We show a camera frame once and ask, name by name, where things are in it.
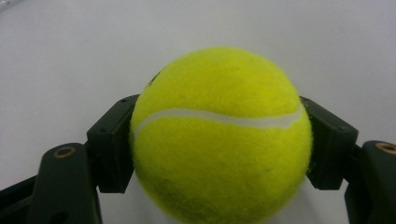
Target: white seam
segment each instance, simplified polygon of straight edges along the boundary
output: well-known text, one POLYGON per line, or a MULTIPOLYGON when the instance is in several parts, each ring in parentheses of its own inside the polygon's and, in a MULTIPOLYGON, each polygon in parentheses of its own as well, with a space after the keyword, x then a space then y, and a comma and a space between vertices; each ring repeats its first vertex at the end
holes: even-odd
POLYGON ((142 130, 142 128, 148 123, 154 121, 155 119, 161 118, 199 118, 209 119, 219 123, 234 124, 241 127, 251 127, 258 129, 288 129, 296 120, 300 118, 302 111, 303 107, 299 105, 296 112, 280 116, 265 118, 238 118, 205 110, 192 110, 183 108, 165 109, 146 117, 134 130, 134 137, 137 137, 140 130, 142 130))

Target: white background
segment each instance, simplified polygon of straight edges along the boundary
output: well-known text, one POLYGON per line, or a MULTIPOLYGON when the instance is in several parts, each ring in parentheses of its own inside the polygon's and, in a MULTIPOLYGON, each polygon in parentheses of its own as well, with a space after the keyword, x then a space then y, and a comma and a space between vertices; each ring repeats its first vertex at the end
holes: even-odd
MULTIPOLYGON (((226 45, 264 55, 300 94, 360 130, 358 144, 395 141, 396 2, 23 1, 0 13, 0 189, 35 175, 52 147, 84 143, 119 99, 176 57, 226 45)), ((346 183, 305 181, 268 220, 347 223, 346 183)), ((101 194, 105 223, 177 223, 135 177, 101 194)))

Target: tennis ball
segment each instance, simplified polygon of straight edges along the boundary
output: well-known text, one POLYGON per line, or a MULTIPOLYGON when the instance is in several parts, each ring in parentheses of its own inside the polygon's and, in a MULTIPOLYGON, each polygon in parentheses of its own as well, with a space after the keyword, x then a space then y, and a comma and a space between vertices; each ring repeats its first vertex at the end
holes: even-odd
POLYGON ((304 179, 311 128, 273 63, 243 49, 201 49, 168 64, 138 97, 135 173, 185 223, 257 223, 304 179))

